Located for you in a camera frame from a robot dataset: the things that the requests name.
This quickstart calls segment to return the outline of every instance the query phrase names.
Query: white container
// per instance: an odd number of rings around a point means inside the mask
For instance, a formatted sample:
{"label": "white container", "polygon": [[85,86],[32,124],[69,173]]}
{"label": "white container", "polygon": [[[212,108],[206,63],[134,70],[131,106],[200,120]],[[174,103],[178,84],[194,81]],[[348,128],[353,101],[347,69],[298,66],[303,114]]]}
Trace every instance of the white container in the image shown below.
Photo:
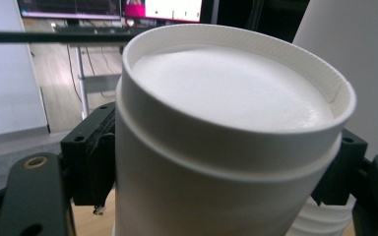
{"label": "white container", "polygon": [[316,56],[207,25],[135,37],[116,96],[119,236],[284,235],[355,107]]}
{"label": "white container", "polygon": [[318,206],[309,198],[286,236],[341,236],[352,221],[354,204],[353,196],[345,206]]}

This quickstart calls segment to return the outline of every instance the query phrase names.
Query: screw hole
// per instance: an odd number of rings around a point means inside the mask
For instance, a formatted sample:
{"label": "screw hole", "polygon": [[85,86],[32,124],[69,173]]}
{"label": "screw hole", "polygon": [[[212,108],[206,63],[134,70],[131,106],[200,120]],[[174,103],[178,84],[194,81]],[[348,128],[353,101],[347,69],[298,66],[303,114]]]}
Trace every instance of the screw hole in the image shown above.
{"label": "screw hole", "polygon": [[80,141],[82,141],[82,140],[84,140],[85,139],[85,137],[83,137],[83,136],[78,136],[78,137],[76,137],[73,141],[74,142],[80,142]]}
{"label": "screw hole", "polygon": [[21,232],[20,236],[34,236],[38,235],[42,231],[42,226],[40,224],[33,224]]}
{"label": "screw hole", "polygon": [[343,138],[343,142],[352,144],[354,143],[354,140],[351,138]]}
{"label": "screw hole", "polygon": [[45,157],[45,156],[33,157],[33,158],[27,160],[26,162],[24,162],[24,168],[26,168],[26,169],[38,168],[38,167],[44,165],[47,162],[47,159],[48,158]]}

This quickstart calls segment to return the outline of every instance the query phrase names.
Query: desk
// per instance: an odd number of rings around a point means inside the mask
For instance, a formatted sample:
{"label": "desk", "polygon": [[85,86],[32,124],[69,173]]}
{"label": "desk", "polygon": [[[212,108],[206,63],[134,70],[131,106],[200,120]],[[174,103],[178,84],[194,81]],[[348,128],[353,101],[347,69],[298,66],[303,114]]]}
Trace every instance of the desk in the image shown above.
{"label": "desk", "polygon": [[88,92],[115,90],[118,84],[120,74],[85,76],[81,47],[101,47],[101,46],[125,46],[127,42],[110,42],[110,43],[70,43],[69,47],[76,48],[76,58],[78,61],[78,79],[82,100],[82,119],[89,115]]}
{"label": "desk", "polygon": [[115,220],[115,191],[112,190],[105,203],[105,213],[94,215],[93,206],[72,206],[77,236],[110,236]]}
{"label": "desk", "polygon": [[86,118],[89,115],[89,105],[87,92],[91,91],[101,91],[106,89],[111,89],[113,84],[116,84],[119,80],[119,75],[114,76],[99,76],[95,77],[100,79],[101,83],[108,82],[107,86],[95,86],[95,83],[90,80],[85,82],[86,78],[83,73],[82,55],[80,48],[81,46],[101,46],[101,45],[125,45],[136,35],[152,30],[154,27],[146,28],[131,28],[130,31],[126,33],[73,33],[73,32],[5,32],[0,31],[0,43],[67,43],[70,47],[76,47],[76,55],[78,57],[78,67],[79,67],[79,80],[81,88],[82,97],[82,118]]}

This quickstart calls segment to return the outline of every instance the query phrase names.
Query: computer monitor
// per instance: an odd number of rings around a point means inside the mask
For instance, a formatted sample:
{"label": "computer monitor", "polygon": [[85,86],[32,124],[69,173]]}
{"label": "computer monitor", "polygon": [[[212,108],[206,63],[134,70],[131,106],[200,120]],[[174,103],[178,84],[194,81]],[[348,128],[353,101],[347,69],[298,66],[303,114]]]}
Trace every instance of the computer monitor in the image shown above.
{"label": "computer monitor", "polygon": [[121,0],[17,0],[24,18],[121,20]]}
{"label": "computer monitor", "polygon": [[121,0],[124,18],[213,23],[218,0]]}

